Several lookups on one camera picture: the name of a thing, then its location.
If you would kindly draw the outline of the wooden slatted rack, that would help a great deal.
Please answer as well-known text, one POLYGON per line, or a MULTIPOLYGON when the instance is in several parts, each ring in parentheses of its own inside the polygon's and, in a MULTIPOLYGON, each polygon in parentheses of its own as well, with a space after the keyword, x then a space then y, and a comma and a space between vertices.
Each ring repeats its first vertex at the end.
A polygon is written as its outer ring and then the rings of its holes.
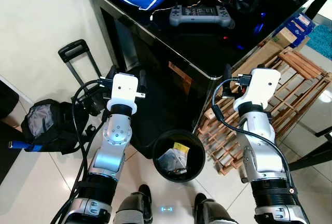
MULTIPOLYGON (((246 73, 258 65, 274 68, 282 74, 275 97, 265 108, 272 116, 276 138, 280 141, 329 87, 330 72, 296 49, 285 48, 265 58, 251 56, 234 74, 246 73)), ((219 174, 226 175, 231 170, 242 168, 243 155, 235 139, 235 131, 218 122, 211 108, 205 111, 196 134, 219 174)))

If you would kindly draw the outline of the robot leg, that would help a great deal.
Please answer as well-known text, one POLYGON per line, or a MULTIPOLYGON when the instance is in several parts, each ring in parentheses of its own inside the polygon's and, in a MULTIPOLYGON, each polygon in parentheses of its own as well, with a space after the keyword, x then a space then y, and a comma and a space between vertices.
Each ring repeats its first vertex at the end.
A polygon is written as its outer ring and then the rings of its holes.
POLYGON ((239 224, 220 203, 208 199, 203 193, 197 193, 193 207, 195 224, 239 224))
POLYGON ((151 190, 147 184, 126 197, 114 214, 113 224, 152 224, 151 190))

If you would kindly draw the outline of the teal floor mat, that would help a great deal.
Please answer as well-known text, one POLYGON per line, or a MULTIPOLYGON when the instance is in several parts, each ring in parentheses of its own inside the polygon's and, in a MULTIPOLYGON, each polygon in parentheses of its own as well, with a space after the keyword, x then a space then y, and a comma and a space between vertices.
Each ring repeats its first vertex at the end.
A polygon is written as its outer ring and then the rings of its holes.
POLYGON ((328 25, 314 23, 314 28, 308 34, 309 41, 306 44, 309 48, 332 60, 332 29, 328 25))

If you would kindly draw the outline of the robot left leg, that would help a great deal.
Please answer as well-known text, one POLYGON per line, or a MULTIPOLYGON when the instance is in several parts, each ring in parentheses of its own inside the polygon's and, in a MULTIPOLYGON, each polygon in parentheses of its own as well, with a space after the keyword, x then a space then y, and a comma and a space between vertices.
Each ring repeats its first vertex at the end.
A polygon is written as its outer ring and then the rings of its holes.
POLYGON ((126 197, 114 214, 113 224, 152 224, 151 190, 147 184, 126 197))

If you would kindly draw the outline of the black trolley bag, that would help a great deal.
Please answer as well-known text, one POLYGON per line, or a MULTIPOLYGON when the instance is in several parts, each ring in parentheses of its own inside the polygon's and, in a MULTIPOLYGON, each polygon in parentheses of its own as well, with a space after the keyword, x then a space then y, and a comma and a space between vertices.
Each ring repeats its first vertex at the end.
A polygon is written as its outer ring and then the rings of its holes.
POLYGON ((86 123, 90 116, 103 113, 104 88, 98 84, 98 79, 83 82, 73 68, 71 61, 84 53, 97 76, 102 77, 85 40, 79 39, 60 48, 58 55, 73 73, 81 90, 69 102, 44 99, 31 106, 21 123, 24 139, 20 142, 40 144, 43 146, 41 151, 59 151, 67 155, 80 150, 95 137, 98 128, 86 123))

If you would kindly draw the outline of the black round rubbish bin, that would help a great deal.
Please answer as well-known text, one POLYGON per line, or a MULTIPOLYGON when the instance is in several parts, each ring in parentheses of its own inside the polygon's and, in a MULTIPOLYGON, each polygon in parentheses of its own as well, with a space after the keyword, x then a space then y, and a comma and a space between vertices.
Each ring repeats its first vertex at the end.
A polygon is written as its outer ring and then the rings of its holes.
POLYGON ((204 168, 205 150, 199 139, 189 131, 173 130, 158 136, 153 142, 153 163, 157 172, 165 179, 176 183, 185 183, 197 177, 204 168), (159 168, 158 158, 162 156, 174 143, 185 144, 190 148, 187 158, 187 172, 182 175, 171 175, 159 168))

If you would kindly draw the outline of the black glass table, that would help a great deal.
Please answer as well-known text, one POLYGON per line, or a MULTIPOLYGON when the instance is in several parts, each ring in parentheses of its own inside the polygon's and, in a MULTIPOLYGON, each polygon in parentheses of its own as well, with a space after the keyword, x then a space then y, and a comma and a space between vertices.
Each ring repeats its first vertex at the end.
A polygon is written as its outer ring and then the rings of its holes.
POLYGON ((261 0, 245 15, 229 0, 165 0, 154 10, 139 10, 120 0, 91 0, 111 55, 121 72, 145 70, 148 91, 143 127, 193 131, 209 105, 209 96, 224 74, 277 30, 287 18, 316 0, 261 0), (176 5, 218 6, 228 10, 234 29, 216 23, 169 23, 176 5))

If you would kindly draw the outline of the blue printed box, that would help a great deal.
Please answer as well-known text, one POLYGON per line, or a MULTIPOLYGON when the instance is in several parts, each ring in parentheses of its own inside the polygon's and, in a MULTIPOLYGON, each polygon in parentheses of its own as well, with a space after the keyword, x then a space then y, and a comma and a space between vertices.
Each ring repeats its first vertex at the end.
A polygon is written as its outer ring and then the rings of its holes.
POLYGON ((315 22, 303 13, 292 15, 289 20, 285 27, 296 37, 296 41, 293 41, 293 43, 301 42, 316 27, 315 22))

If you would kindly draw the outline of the robot right leg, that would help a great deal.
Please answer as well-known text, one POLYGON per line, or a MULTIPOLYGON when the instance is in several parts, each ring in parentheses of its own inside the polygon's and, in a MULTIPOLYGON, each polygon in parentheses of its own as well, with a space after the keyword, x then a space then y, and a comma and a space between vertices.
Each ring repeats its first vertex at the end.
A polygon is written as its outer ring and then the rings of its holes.
POLYGON ((208 199, 203 193, 197 193, 193 207, 195 224, 239 224, 220 203, 208 199))

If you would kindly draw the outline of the black metal bar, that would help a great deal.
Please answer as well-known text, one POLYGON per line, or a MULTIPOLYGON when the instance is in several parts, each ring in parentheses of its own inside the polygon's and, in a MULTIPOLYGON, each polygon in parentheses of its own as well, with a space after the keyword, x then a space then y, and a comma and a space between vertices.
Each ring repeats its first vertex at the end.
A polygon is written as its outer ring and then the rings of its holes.
POLYGON ((332 160, 332 153, 319 153, 318 155, 307 155, 303 158, 289 163, 290 171, 300 170, 302 168, 323 164, 332 160))

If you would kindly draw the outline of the brown cardboard box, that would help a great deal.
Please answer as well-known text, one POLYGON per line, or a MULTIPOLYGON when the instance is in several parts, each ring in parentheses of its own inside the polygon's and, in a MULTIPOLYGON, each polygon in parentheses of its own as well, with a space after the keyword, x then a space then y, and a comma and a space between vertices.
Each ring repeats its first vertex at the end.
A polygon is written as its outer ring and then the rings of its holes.
POLYGON ((275 36, 266 37, 266 39, 259 42, 256 48, 249 52, 246 58, 243 58, 234 66, 232 74, 249 74, 259 64, 268 67, 268 61, 289 47, 292 41, 296 39, 296 35, 292 34, 287 28, 281 29, 275 36))

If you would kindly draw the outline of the grey game controller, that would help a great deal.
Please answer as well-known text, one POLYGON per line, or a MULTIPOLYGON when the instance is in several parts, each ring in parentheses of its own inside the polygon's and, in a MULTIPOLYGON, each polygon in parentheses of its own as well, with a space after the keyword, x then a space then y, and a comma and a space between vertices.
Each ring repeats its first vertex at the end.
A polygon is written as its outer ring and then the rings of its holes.
POLYGON ((180 23, 216 23, 222 28, 234 29, 235 21, 225 7, 182 6, 176 5, 171 9, 169 23, 178 26, 180 23))

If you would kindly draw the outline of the clear yellow plastic wrapper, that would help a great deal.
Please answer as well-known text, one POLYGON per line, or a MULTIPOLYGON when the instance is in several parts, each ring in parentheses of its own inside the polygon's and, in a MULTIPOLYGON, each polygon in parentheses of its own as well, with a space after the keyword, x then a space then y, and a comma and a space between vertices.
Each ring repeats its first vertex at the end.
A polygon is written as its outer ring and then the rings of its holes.
POLYGON ((187 158, 190 148, 185 144, 174 143, 157 160, 159 168, 171 175, 182 175, 187 172, 187 158))

